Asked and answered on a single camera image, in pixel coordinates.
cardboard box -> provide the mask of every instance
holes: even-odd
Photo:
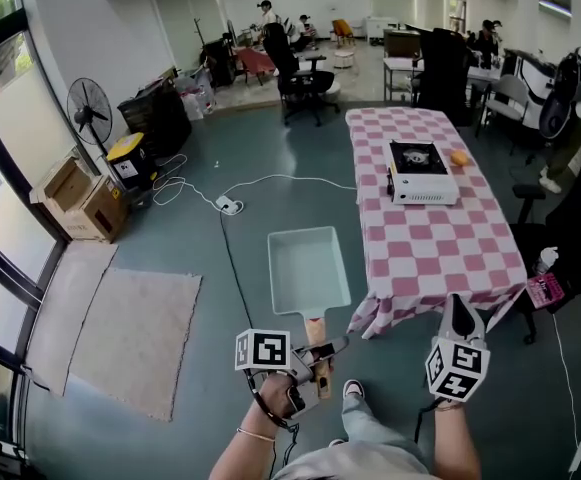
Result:
[[[50,171],[30,193],[30,202],[43,204],[74,240],[112,242],[128,215],[121,191],[110,177],[91,179],[73,158],[62,160]]]

beige rug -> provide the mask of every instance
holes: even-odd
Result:
[[[170,421],[201,277],[108,269],[70,373],[152,418]]]
[[[26,364],[33,378],[63,396],[83,321],[116,245],[71,242],[35,322]]]

white cable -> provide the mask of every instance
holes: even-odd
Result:
[[[570,392],[570,408],[572,409],[572,420],[574,422],[574,446],[575,448],[579,448],[579,436],[577,434],[577,414],[574,411],[574,395],[572,394],[572,388],[570,387],[570,375],[568,375],[566,360],[563,357],[563,347],[561,346],[561,336],[559,336],[559,328],[557,327],[557,317],[554,314],[552,315],[552,320],[554,321],[554,332],[557,334],[557,343],[559,344],[561,362],[563,363],[563,369],[566,372],[566,382],[568,383],[568,391]]]
[[[217,205],[215,203],[213,203],[212,201],[210,201],[205,195],[203,195],[203,193],[197,189],[197,187],[195,187],[192,183],[188,183],[186,181],[186,178],[184,178],[183,176],[172,176],[171,178],[168,178],[168,175],[173,173],[174,171],[180,169],[187,161],[188,161],[188,157],[184,154],[178,153],[176,155],[174,155],[172,158],[166,160],[164,163],[157,165],[157,167],[164,167],[165,165],[168,165],[170,162],[172,162],[175,158],[181,157],[183,160],[181,161],[180,164],[178,164],[177,166],[173,167],[172,169],[170,169],[168,172],[166,172],[165,174],[162,174],[161,176],[159,176],[158,178],[156,178],[154,180],[154,182],[152,183],[152,189],[154,190],[154,195],[152,196],[152,200],[154,201],[155,204],[159,205],[159,206],[165,206],[168,203],[171,203],[172,201],[174,201],[179,194],[181,194],[181,191],[183,190],[184,186],[188,186],[190,187],[192,190],[194,190],[198,195],[201,196],[201,198],[208,203],[209,205],[212,206],[213,209],[215,209],[218,212],[222,212],[225,215],[236,215],[235,214],[230,214],[225,212],[224,210],[222,210],[221,208],[217,208]],[[162,179],[166,179],[165,182],[163,182],[160,186],[157,186],[159,181]],[[338,183],[335,183],[334,181],[330,181],[330,180],[326,180],[323,178],[309,178],[309,177],[296,177],[296,176],[290,176],[289,174],[270,174],[268,176],[264,176],[263,178],[259,178],[257,180],[254,181],[246,181],[244,183],[237,183],[236,185],[233,185],[232,187],[230,187],[228,190],[226,190],[223,194],[221,194],[222,196],[225,196],[226,194],[228,194],[228,192],[231,192],[232,190],[234,190],[237,187],[245,187],[247,185],[254,185],[255,183],[259,183],[260,181],[265,181],[268,180],[270,178],[287,178],[290,180],[297,180],[297,181],[322,181],[324,183],[328,183],[330,185],[333,185],[337,188],[341,188],[344,190],[357,190],[356,187],[345,187],[343,185],[339,185]],[[157,200],[157,196],[163,192],[166,188],[169,187],[175,187],[175,186],[179,186],[179,190],[176,192],[176,194],[174,194],[170,199],[168,199],[167,201],[158,201]],[[237,213],[241,212],[241,209],[243,209],[244,204],[242,201],[235,201],[235,203],[237,205],[239,205],[240,210]]]

human hand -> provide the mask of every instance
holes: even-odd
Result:
[[[259,390],[261,398],[263,398],[270,411],[279,418],[283,418],[292,409],[292,404],[287,395],[290,386],[292,386],[291,377],[272,373],[268,375]]]

red table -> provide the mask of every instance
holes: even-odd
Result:
[[[465,143],[442,112],[369,108],[346,114],[354,151],[368,295],[348,332],[381,334],[408,318],[443,310],[450,293],[494,315],[490,330],[526,285],[510,227]],[[395,205],[388,196],[382,143],[432,140],[450,163],[455,150],[470,162],[452,166],[460,198],[454,206]]]

